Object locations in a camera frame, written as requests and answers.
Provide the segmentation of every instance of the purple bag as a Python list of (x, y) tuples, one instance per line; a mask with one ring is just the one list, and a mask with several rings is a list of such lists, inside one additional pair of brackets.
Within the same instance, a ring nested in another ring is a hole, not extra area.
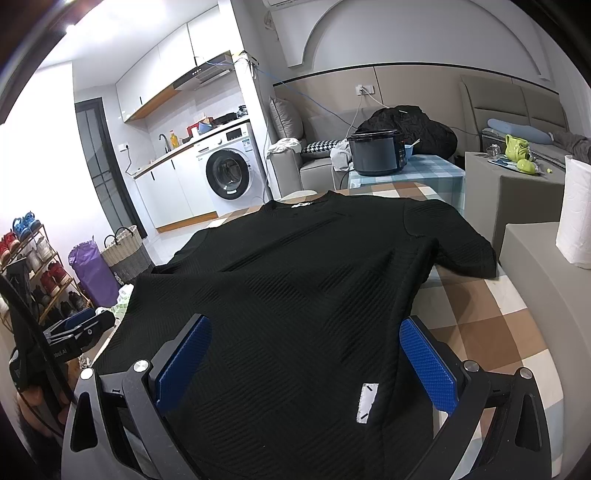
[(95, 239), (73, 248), (68, 263), (76, 272), (80, 285), (97, 307), (110, 308), (117, 303), (119, 283), (99, 252)]

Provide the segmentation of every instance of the silver bolt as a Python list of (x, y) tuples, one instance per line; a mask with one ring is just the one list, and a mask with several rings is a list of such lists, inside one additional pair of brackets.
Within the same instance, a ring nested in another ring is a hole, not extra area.
[(134, 364), (134, 370), (138, 373), (145, 372), (149, 366), (150, 366), (150, 364), (148, 363), (147, 360), (138, 360)]
[(92, 374), (94, 373), (94, 370), (91, 368), (85, 368), (82, 373), (80, 373), (80, 378), (82, 380), (88, 380), (90, 377), (92, 377)]
[(523, 367), (521, 370), (519, 370), (519, 374), (526, 380), (534, 378), (534, 374), (531, 372), (529, 368), (526, 367)]
[(464, 362), (464, 368), (469, 372), (478, 372), (480, 370), (480, 365), (478, 365), (474, 360), (466, 360)]

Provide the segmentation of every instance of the white paper towel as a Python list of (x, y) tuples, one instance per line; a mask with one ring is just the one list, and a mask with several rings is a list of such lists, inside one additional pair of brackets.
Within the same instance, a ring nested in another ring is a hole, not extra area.
[(566, 156), (564, 201), (556, 246), (566, 260), (591, 269), (591, 165)]

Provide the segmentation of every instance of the blue pillow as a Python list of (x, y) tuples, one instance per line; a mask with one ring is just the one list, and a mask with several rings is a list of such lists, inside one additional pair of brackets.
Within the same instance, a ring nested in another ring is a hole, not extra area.
[(503, 120), (491, 118), (488, 121), (488, 126), (505, 135), (509, 134), (513, 137), (523, 138), (528, 142), (538, 143), (541, 145), (552, 144), (552, 138), (548, 134), (529, 125), (515, 125), (510, 124), (509, 122), (504, 122)]

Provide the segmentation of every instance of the range hood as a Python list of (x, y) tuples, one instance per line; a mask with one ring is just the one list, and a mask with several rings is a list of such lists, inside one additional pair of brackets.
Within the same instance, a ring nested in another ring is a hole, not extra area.
[(208, 62), (195, 67), (173, 82), (175, 90), (197, 90), (207, 83), (227, 75), (234, 70), (234, 63), (229, 53), (222, 53)]

